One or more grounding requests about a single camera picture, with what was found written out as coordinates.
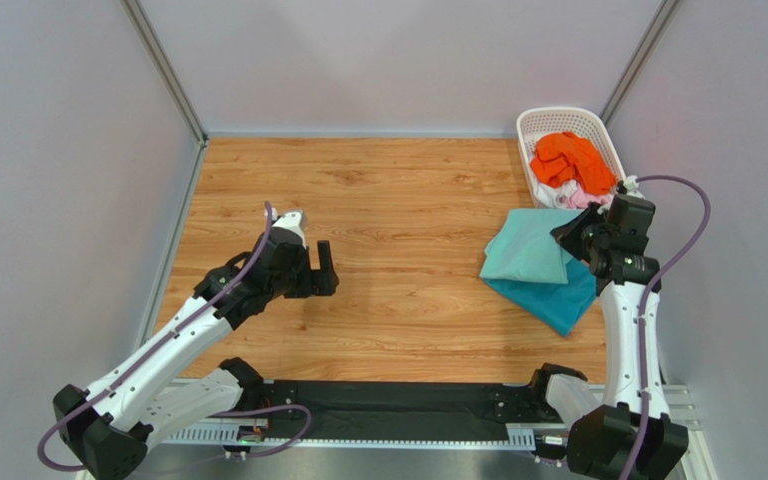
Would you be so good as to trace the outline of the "pink t shirt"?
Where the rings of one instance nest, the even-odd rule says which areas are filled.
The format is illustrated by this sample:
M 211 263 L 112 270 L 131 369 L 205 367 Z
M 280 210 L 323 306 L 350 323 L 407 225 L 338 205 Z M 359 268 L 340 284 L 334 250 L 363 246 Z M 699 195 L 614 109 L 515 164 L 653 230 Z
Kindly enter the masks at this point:
M 576 180 L 569 180 L 564 183 L 557 195 L 558 202 L 568 209 L 585 209 L 591 203 L 607 205 L 613 199 L 614 195 L 612 193 L 596 195 L 586 192 L 584 187 Z

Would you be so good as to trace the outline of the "orange t shirt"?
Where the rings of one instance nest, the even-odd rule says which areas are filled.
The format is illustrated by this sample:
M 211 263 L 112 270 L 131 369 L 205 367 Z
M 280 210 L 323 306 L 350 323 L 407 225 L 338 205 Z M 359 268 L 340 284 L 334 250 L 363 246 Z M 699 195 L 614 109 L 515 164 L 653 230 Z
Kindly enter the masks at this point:
M 616 176 L 595 145 L 570 131 L 540 138 L 530 168 L 537 180 L 547 186 L 559 188 L 575 180 L 594 196 L 609 194 L 616 184 Z

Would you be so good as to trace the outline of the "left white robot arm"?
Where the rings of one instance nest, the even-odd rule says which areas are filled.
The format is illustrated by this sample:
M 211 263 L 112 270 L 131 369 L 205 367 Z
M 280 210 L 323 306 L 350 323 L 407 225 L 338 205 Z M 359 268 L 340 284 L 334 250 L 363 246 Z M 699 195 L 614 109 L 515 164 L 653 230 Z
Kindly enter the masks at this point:
M 317 243 L 318 267 L 298 227 L 275 223 L 252 252 L 211 269 L 175 316 L 130 358 L 84 389 L 53 398 L 56 432 L 96 479 L 125 479 L 169 436 L 216 414 L 263 406 L 263 377 L 224 360 L 194 383 L 168 386 L 188 365 L 273 300 L 332 296 L 339 285 L 331 246 Z

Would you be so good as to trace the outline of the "teal green t shirt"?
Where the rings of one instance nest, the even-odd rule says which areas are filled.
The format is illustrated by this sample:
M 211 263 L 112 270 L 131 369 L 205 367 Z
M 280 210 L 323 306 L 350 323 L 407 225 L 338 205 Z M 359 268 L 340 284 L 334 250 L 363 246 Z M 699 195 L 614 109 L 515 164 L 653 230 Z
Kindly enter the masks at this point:
M 576 209 L 516 208 L 484 248 L 483 280 L 567 285 L 574 275 L 590 275 L 555 240 L 551 231 L 574 220 Z

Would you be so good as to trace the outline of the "blue t shirt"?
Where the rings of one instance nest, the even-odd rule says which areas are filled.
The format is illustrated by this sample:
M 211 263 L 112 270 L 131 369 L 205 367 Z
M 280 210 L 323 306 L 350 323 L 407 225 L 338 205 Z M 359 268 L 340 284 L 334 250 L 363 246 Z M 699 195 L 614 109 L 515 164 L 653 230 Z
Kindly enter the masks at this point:
M 596 279 L 584 264 L 570 260 L 565 265 L 565 272 L 566 284 L 507 279 L 483 279 L 483 282 L 566 337 L 595 303 L 597 294 Z

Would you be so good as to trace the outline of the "white t shirt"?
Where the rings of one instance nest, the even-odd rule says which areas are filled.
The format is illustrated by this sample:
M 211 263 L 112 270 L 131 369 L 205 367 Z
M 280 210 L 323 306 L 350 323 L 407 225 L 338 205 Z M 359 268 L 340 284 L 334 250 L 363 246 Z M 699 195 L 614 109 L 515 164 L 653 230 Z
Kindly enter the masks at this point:
M 541 208 L 569 209 L 568 199 L 578 187 L 576 180 L 568 180 L 559 187 L 538 182 L 532 194 Z

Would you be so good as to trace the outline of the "white plastic laundry basket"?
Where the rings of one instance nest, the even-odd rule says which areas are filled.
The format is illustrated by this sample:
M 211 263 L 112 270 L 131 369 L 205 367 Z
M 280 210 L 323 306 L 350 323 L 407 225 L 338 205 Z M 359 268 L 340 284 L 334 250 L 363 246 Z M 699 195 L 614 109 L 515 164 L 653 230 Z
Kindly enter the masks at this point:
M 555 200 L 542 189 L 530 166 L 536 143 L 546 135 L 569 131 L 590 140 L 615 175 L 616 181 L 627 177 L 606 125 L 589 110 L 568 106 L 528 109 L 519 115 L 516 131 L 521 163 L 535 208 L 558 208 Z

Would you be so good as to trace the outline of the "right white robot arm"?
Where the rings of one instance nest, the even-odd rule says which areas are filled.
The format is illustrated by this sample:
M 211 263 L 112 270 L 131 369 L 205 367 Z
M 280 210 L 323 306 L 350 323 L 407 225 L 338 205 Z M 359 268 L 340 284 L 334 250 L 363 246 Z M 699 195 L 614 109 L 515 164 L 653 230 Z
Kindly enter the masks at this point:
M 532 387 L 568 429 L 569 470 L 592 479 L 666 479 L 689 445 L 687 428 L 671 418 L 659 374 L 656 318 L 664 273 L 645 254 L 654 215 L 650 201 L 619 194 L 551 232 L 595 278 L 607 381 L 596 398 L 583 374 L 546 364 Z

